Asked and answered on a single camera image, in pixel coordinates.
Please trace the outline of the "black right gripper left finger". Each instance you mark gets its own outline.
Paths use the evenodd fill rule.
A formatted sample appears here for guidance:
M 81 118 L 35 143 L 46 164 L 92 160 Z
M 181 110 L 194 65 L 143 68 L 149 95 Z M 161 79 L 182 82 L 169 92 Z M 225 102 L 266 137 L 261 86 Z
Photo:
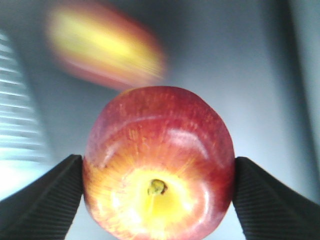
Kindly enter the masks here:
M 63 240 L 83 195 L 82 156 L 70 155 L 0 202 L 2 240 Z

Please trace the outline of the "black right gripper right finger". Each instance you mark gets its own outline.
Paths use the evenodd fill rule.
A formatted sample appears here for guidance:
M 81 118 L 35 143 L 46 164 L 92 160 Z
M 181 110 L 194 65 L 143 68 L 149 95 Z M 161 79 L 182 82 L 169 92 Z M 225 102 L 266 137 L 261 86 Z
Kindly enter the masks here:
M 247 240 L 320 238 L 320 206 L 247 157 L 235 159 L 232 203 Z

